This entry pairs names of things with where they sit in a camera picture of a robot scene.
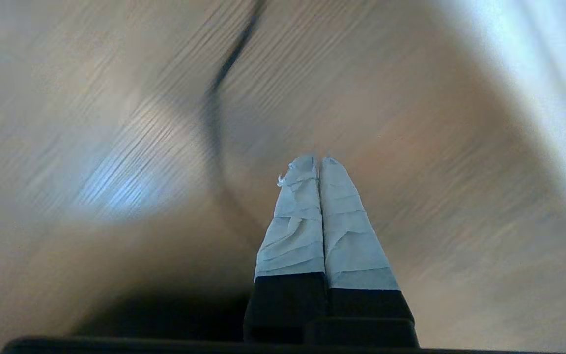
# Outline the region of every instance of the black wire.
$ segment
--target black wire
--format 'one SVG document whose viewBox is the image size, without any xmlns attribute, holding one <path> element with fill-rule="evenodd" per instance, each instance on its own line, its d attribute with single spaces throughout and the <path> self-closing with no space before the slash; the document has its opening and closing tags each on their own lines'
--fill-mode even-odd
<svg viewBox="0 0 566 354">
<path fill-rule="evenodd" d="M 208 114 L 206 118 L 209 121 L 206 124 L 211 143 L 211 158 L 207 161 L 209 181 L 211 183 L 211 191 L 220 207 L 222 207 L 221 215 L 229 223 L 236 233 L 245 235 L 250 239 L 263 237 L 264 230 L 259 226 L 258 222 L 242 207 L 240 202 L 234 196 L 232 191 L 226 185 L 226 176 L 224 161 L 222 159 L 222 118 L 220 114 L 220 87 L 227 77 L 234 63 L 239 58 L 242 50 L 250 40 L 250 36 L 254 32 L 259 21 L 265 0 L 256 0 L 250 14 L 250 18 L 242 33 L 237 38 L 233 49 L 226 57 L 226 60 L 218 70 L 211 87 L 207 93 Z"/>
<path fill-rule="evenodd" d="M 218 70 L 218 74 L 216 74 L 213 82 L 211 83 L 211 87 L 209 88 L 209 117 L 211 118 L 211 122 L 209 123 L 209 130 L 211 133 L 211 144 L 213 144 L 213 157 L 214 159 L 219 159 L 217 167 L 220 170 L 222 168 L 222 119 L 220 118 L 220 87 L 222 86 L 222 82 L 227 77 L 229 71 L 233 67 L 234 63 L 239 58 L 242 50 L 248 43 L 250 36 L 254 32 L 254 29 L 261 17 L 261 13 L 263 12 L 263 7 L 265 5 L 265 0 L 256 0 L 255 4 L 252 8 L 252 13 L 250 14 L 249 22 L 244 27 L 242 33 L 237 38 L 233 50 L 229 53 L 226 57 L 226 60 Z"/>
</svg>

